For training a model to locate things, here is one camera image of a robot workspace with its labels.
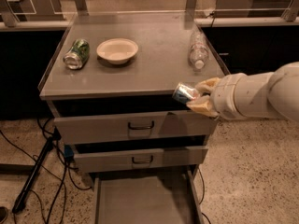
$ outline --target can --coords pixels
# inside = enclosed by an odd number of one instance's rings
[[[84,39],[76,39],[72,47],[64,56],[64,63],[71,70],[83,67],[90,56],[90,45]]]
[[[186,105],[187,102],[195,100],[198,95],[199,93],[196,88],[186,83],[179,82],[172,98]]]

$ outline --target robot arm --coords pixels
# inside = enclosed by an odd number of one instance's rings
[[[299,122],[299,63],[276,72],[212,78],[195,86],[199,97],[187,103],[197,113],[224,119],[273,118]]]

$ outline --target black drawer handle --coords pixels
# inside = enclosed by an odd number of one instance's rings
[[[150,160],[149,161],[135,161],[135,158],[132,157],[132,163],[134,164],[150,164],[153,162],[153,156],[150,155]]]
[[[152,129],[153,127],[155,126],[155,122],[154,121],[152,121],[151,122],[151,125],[149,125],[149,126],[132,126],[131,125],[131,122],[129,122],[128,123],[128,128],[130,129],[130,130],[150,130],[150,129]]]

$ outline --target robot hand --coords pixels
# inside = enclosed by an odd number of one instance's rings
[[[186,106],[196,113],[216,118],[219,115],[219,113],[216,111],[214,105],[210,100],[210,94],[213,92],[215,86],[219,81],[219,78],[214,77],[199,82],[195,86],[199,95],[196,97],[195,100],[189,101],[186,104]]]

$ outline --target white bowl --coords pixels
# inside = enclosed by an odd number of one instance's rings
[[[138,45],[129,39],[116,38],[102,42],[96,49],[99,57],[113,64],[122,64],[134,57],[138,52]]]

